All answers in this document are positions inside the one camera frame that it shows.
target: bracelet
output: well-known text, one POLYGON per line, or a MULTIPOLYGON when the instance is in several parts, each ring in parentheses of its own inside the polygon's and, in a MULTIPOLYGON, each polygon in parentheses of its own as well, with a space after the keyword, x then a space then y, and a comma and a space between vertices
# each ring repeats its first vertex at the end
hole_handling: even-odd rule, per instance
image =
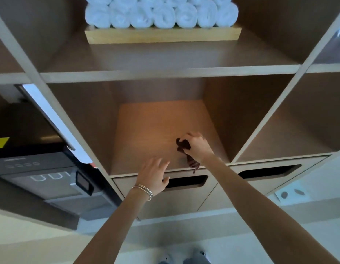
POLYGON ((150 191, 147 187, 145 187, 145 186, 143 186, 141 184, 138 184, 138 185, 133 186, 132 189, 133 188, 139 188, 139 189, 142 189, 143 191, 145 191, 149 195, 148 201, 150 201, 153 198, 152 191, 150 191))

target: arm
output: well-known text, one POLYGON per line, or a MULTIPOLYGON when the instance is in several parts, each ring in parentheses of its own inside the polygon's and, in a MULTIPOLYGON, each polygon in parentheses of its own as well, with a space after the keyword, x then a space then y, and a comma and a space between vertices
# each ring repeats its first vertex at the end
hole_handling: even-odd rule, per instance
POLYGON ((191 145, 185 153, 214 175, 274 263, 340 264, 293 218, 217 158, 200 133, 191 132, 184 139, 191 145))
MULTIPOLYGON (((154 196, 162 192, 169 183, 169 177, 163 181, 169 162, 160 162, 161 158, 152 158, 143 164, 136 182, 136 185, 141 184, 149 188, 154 196)), ((132 188, 74 264, 114 263, 134 219, 148 198, 149 195, 145 191, 132 188)))

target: light wood tray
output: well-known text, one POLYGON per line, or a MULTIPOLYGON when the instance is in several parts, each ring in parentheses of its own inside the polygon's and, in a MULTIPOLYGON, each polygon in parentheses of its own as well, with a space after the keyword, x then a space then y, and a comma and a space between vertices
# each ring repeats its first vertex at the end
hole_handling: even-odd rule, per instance
POLYGON ((238 40, 241 27, 230 28, 193 28, 159 29, 97 29, 88 26, 85 35, 89 44, 137 44, 137 43, 171 43, 179 41, 231 41, 238 40))

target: person's left hand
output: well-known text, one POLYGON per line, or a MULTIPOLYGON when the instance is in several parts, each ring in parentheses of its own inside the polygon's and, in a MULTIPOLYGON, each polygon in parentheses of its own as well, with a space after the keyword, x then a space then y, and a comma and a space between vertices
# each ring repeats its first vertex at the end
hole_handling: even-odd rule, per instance
POLYGON ((165 177, 164 172, 168 167, 170 161, 161 163, 162 158, 151 158, 146 161, 138 173, 137 184, 141 184, 152 191, 153 196, 165 190, 168 185, 170 177, 165 177))

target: dark brown cloth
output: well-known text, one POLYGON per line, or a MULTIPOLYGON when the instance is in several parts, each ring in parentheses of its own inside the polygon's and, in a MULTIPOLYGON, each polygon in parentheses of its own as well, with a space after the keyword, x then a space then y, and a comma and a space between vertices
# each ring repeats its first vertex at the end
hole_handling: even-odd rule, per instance
POLYGON ((198 163, 196 160, 193 159, 193 157, 191 157, 190 155, 186 154, 184 149, 190 150, 191 149, 191 145, 187 140, 183 140, 182 142, 180 142, 180 138, 176 139, 176 144, 177 144, 177 151, 184 153, 187 156, 187 164, 191 167, 194 168, 193 174, 196 173, 196 170, 199 168, 199 166, 201 165, 200 163, 198 163))

